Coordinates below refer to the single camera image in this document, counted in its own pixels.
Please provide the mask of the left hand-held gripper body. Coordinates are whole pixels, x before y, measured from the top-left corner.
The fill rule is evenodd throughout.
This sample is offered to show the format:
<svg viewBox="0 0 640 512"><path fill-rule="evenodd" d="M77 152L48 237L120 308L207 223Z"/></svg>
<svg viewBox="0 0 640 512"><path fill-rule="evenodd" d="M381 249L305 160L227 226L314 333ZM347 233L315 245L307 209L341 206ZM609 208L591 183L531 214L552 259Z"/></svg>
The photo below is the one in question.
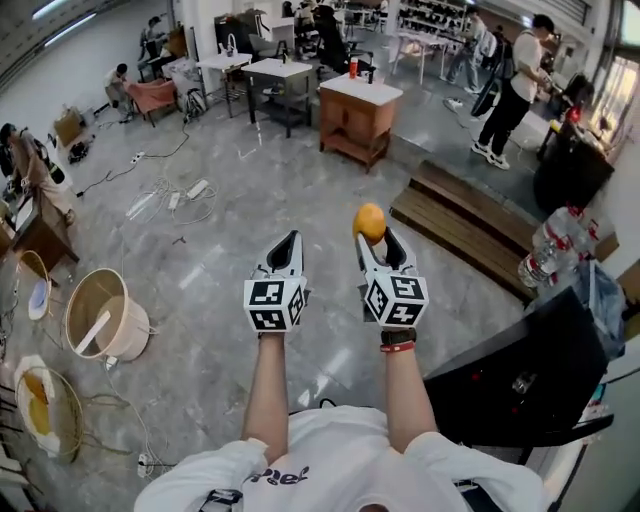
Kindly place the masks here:
<svg viewBox="0 0 640 512"><path fill-rule="evenodd" d="M244 281L243 308L256 333L288 333L300 324L307 305L303 275L270 273L258 266Z"/></svg>

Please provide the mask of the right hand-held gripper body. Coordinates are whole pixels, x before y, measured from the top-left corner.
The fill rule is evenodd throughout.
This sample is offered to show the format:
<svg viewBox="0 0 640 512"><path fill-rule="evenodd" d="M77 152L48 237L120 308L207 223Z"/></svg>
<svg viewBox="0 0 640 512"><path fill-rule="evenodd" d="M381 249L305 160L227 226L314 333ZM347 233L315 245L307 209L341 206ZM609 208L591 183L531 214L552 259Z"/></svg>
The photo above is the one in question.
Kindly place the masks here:
<svg viewBox="0 0 640 512"><path fill-rule="evenodd" d="M428 304L423 277L397 271L366 271L364 285L358 287L363 304L363 320L383 329L415 328Z"/></svg>

